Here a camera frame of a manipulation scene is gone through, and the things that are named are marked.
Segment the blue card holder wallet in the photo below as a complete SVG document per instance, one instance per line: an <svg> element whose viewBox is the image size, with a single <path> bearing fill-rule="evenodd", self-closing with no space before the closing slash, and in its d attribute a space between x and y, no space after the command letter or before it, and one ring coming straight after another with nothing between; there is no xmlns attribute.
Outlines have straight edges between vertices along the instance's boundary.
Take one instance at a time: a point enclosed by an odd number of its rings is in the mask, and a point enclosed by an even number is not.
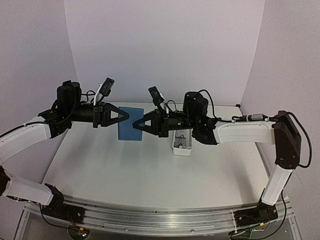
<svg viewBox="0 0 320 240"><path fill-rule="evenodd" d="M136 141L143 139L143 132L133 127L133 123L144 117L144 109L136 107L120 106L119 109L129 114L127 120L118 123L118 140L119 141Z"/></svg>

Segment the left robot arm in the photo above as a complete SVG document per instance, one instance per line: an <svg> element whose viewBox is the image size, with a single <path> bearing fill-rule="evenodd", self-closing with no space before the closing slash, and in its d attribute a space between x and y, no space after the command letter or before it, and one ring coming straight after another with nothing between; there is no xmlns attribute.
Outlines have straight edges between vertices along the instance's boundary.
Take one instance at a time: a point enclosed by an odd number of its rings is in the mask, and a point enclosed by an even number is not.
<svg viewBox="0 0 320 240"><path fill-rule="evenodd" d="M82 100L78 82L65 81L57 88L57 97L50 109L1 134L0 163L3 165L25 149L62 135L73 122L91 123L97 128L128 120L128 113L103 101L111 93L113 84L114 80L107 78L90 103ZM0 194L18 202L38 204L42 214L71 224L81 224L84 219L85 209L65 203L65 196L56 186L17 177L3 167L0 169Z"/></svg>

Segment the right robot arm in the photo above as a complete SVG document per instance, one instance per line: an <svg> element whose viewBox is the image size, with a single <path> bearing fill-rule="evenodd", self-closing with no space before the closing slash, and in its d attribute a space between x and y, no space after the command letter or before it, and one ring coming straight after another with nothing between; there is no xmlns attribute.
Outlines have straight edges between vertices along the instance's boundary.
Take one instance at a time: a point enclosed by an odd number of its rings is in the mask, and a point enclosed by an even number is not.
<svg viewBox="0 0 320 240"><path fill-rule="evenodd" d="M136 120L137 130L166 138L170 131L192 130L191 136L204 145L225 143L265 143L275 145L275 166L256 207L234 213L239 227L262 224L278 218L276 203L293 170L300 164L301 135L291 120L291 113L279 111L273 117L264 114L235 116L230 120L208 116L207 100L200 91L184 96L181 111L164 109L164 98L156 87L149 89L156 109Z"/></svg>

